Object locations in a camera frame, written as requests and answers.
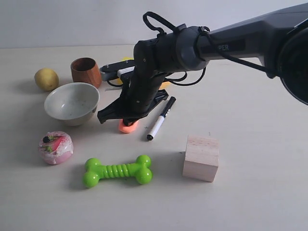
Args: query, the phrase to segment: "wooden cup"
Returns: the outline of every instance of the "wooden cup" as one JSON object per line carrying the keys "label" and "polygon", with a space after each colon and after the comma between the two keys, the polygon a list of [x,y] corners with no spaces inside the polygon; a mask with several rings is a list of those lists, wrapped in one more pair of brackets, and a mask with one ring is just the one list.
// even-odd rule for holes
{"label": "wooden cup", "polygon": [[71,64],[73,82],[89,83],[99,88],[102,76],[94,59],[84,57],[76,59]]}

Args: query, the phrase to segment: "wooden block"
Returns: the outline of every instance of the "wooden block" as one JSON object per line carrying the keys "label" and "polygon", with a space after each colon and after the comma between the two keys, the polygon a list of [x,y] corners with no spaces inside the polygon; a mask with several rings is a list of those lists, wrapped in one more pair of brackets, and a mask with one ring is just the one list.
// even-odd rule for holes
{"label": "wooden block", "polygon": [[183,176],[213,182],[218,169],[218,140],[188,136]]}

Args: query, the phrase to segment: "black marker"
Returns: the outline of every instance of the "black marker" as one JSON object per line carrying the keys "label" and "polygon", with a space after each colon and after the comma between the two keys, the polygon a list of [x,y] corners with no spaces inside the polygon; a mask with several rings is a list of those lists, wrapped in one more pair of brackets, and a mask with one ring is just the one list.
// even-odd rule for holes
{"label": "black marker", "polygon": [[151,132],[146,136],[146,138],[151,141],[154,139],[154,136],[156,135],[156,133],[158,132],[160,126],[163,124],[168,112],[170,111],[172,105],[174,104],[175,100],[177,100],[175,97],[171,96],[170,100],[168,101],[168,103],[166,104],[165,108],[163,109],[162,113],[159,115],[159,117],[157,118]]}

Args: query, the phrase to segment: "robotic arm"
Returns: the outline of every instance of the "robotic arm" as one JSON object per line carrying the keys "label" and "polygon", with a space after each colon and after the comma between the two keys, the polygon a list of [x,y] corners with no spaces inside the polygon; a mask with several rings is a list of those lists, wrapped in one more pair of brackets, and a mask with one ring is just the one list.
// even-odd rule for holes
{"label": "robotic arm", "polygon": [[[155,27],[148,17],[159,21],[172,32]],[[296,99],[308,105],[308,3],[274,11],[215,31],[206,26],[174,26],[161,16],[147,12],[145,24],[157,37],[139,41],[134,47],[134,60],[109,64],[101,72],[109,81],[122,73],[120,97],[97,117],[123,119],[130,126],[146,117],[162,100],[168,98],[161,84],[169,81],[179,86],[198,83],[211,60],[228,59],[263,71],[269,78],[280,77]],[[256,57],[261,65],[241,58]],[[189,71],[203,70],[194,83],[181,84]],[[185,72],[183,78],[171,79],[173,73]]]}

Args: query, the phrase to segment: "green dog bone toy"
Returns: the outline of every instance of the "green dog bone toy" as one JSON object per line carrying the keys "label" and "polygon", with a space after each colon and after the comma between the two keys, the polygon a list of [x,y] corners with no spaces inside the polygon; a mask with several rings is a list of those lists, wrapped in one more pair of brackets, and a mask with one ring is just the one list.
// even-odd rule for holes
{"label": "green dog bone toy", "polygon": [[91,158],[86,161],[86,173],[83,176],[83,183],[87,188],[94,187],[100,179],[136,177],[139,184],[147,184],[152,180],[152,172],[149,169],[151,159],[147,155],[140,155],[136,162],[125,165],[107,165],[101,164],[97,158]]}

